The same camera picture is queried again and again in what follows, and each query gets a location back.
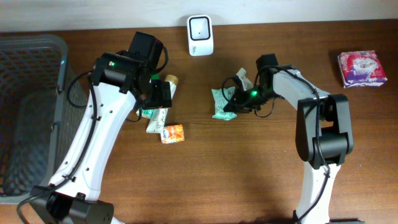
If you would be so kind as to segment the white cream tube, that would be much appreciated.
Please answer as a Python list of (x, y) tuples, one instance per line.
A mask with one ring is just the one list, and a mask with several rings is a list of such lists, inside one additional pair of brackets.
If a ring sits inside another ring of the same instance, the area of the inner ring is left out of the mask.
[[(174, 75), (166, 75), (165, 82), (169, 82), (170, 90), (169, 94), (166, 98), (171, 102), (172, 98), (174, 97), (175, 91), (177, 89), (178, 78)], [(167, 113), (169, 108), (172, 106), (166, 106), (159, 109), (155, 109), (152, 117), (149, 121), (148, 127), (146, 129), (146, 133), (158, 133), (160, 134), (165, 127)]]

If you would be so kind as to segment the orange tissue pocket pack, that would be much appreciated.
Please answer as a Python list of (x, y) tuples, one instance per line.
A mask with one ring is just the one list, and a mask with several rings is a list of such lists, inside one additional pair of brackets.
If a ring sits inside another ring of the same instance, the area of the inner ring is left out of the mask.
[(181, 124), (166, 126), (160, 133), (161, 142), (164, 144), (172, 144), (185, 140), (183, 126)]

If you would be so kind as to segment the red purple tissue pack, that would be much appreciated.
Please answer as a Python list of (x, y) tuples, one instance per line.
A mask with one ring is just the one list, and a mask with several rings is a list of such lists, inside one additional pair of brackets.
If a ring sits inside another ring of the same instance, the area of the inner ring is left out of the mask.
[(342, 52), (338, 65), (344, 88), (381, 86), (387, 77), (375, 50)]

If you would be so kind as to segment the mint green wipes packet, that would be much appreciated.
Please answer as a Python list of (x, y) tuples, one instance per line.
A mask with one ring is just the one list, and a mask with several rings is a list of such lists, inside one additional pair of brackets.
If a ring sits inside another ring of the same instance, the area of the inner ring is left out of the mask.
[(225, 95), (225, 97), (227, 97), (228, 100), (230, 100), (231, 97), (234, 95), (234, 91), (235, 91), (234, 86), (219, 90), (215, 89), (211, 90), (213, 99), (215, 101), (215, 114), (212, 116), (212, 118), (223, 119), (225, 121), (228, 121), (237, 117), (237, 114), (233, 112), (224, 111), (224, 107), (228, 104), (228, 102), (225, 100), (223, 94)]

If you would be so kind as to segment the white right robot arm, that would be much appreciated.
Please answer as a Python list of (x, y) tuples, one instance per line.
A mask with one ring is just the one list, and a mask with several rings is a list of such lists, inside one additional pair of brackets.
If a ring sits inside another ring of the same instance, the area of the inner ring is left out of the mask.
[(261, 55), (256, 67), (252, 85), (245, 83), (245, 75), (231, 77), (237, 89), (226, 99), (223, 109), (232, 113), (257, 113), (262, 105), (278, 98), (295, 108), (295, 147), (303, 161), (304, 174), (292, 221), (329, 223), (334, 182), (354, 146), (348, 98), (317, 88), (295, 65), (279, 64), (275, 54)]

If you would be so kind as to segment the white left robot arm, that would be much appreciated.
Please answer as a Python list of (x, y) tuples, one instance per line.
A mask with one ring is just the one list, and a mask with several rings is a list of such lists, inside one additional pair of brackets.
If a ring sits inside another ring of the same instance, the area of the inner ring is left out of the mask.
[(70, 148), (48, 185), (26, 200), (44, 223), (119, 223), (114, 205), (99, 200), (104, 170), (132, 111), (171, 107), (170, 83), (152, 79), (162, 55), (159, 39), (136, 32), (127, 50), (104, 53), (86, 73), (90, 95)]

